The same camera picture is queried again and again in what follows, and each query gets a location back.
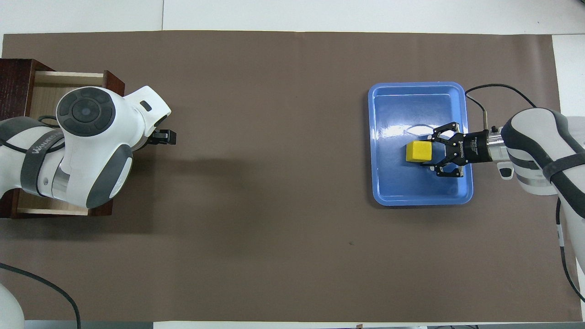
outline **yellow block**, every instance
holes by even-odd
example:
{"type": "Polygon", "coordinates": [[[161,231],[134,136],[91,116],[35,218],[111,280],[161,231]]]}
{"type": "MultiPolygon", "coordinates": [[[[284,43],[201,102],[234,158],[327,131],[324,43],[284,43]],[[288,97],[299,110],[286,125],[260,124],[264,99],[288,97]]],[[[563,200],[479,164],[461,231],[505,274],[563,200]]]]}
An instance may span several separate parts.
{"type": "Polygon", "coordinates": [[[406,145],[406,161],[427,162],[433,157],[433,146],[426,140],[413,140],[406,145]]]}

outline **gray strap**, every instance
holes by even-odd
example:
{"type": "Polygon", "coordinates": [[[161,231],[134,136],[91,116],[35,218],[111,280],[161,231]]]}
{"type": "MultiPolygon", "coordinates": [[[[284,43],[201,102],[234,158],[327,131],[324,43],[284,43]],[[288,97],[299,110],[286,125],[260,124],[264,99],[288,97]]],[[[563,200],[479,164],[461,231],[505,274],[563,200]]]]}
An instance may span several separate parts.
{"type": "Polygon", "coordinates": [[[585,153],[577,153],[561,157],[556,161],[550,162],[542,168],[542,174],[548,181],[550,181],[550,178],[554,174],[580,165],[585,165],[585,153]]]}
{"type": "Polygon", "coordinates": [[[20,186],[24,191],[41,196],[37,186],[40,168],[43,166],[44,157],[49,149],[62,138],[62,132],[57,130],[50,131],[37,139],[26,151],[22,169],[20,170],[20,186]]]}

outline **brown table surface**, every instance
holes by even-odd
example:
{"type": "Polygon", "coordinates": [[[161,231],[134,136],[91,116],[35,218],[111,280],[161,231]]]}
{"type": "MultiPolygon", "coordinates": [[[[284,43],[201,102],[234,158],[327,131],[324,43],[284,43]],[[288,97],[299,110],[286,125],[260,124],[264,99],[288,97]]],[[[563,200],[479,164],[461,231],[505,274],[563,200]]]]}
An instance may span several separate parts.
{"type": "MultiPolygon", "coordinates": [[[[85,320],[580,321],[554,197],[474,165],[461,206],[371,196],[375,83],[507,83],[559,108],[550,36],[293,32],[6,35],[4,58],[150,85],[176,146],[135,153],[113,216],[0,220],[0,259],[57,283],[85,320]]],[[[475,94],[490,124],[527,105],[475,94]]],[[[480,110],[469,105],[471,130],[480,110]]],[[[72,318],[11,273],[26,318],[72,318]]]]}

